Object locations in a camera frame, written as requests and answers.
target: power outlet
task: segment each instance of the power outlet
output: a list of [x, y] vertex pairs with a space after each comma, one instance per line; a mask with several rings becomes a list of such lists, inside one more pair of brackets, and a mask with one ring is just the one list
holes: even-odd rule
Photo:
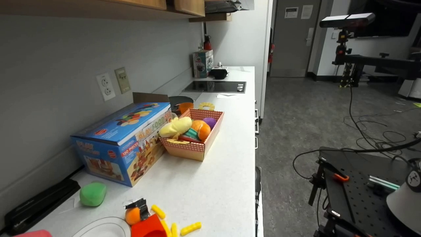
[[131, 87], [130, 87], [130, 81], [129, 81], [129, 76], [126, 73], [126, 70], [123, 67], [115, 68], [114, 73], [115, 73], [115, 77], [117, 77], [118, 85], [119, 85], [119, 92], [125, 93], [125, 92], [130, 91]]
[[97, 75], [96, 81], [101, 89], [105, 101], [115, 97], [114, 87], [110, 81], [109, 73]]

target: white plate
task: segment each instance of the white plate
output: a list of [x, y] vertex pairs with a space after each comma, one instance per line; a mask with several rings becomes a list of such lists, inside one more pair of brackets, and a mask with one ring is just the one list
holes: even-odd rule
[[121, 218], [105, 217], [84, 226], [73, 237], [130, 237], [130, 228]]

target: cooktop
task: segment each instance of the cooktop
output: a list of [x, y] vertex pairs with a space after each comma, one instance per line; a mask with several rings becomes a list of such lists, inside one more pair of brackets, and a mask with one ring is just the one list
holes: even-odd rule
[[243, 93], [246, 81], [192, 81], [184, 91]]

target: toy box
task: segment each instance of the toy box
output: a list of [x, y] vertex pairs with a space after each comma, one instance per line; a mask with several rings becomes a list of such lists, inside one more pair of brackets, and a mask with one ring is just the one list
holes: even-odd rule
[[169, 102], [135, 102], [72, 139], [90, 174], [133, 187], [164, 151], [158, 130], [171, 116]]
[[200, 50], [192, 54], [193, 77], [208, 77], [213, 68], [213, 50]]
[[204, 141], [204, 143], [196, 143], [196, 142], [189, 142], [189, 143], [172, 143], [167, 138], [160, 137], [160, 142], [165, 147], [165, 150], [176, 156], [181, 158], [189, 158], [189, 159], [196, 159], [196, 160], [202, 160], [205, 155], [208, 154], [215, 135], [219, 131], [223, 112], [218, 110], [206, 110], [206, 109], [189, 109], [181, 116], [188, 116], [193, 120], [202, 120], [204, 117], [213, 117], [215, 120], [215, 124], [208, 135], [208, 138]]

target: doorway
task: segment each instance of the doorway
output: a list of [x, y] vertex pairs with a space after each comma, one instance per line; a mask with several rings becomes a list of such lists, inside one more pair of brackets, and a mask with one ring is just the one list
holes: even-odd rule
[[275, 6], [269, 76], [305, 76], [321, 0], [279, 0]]

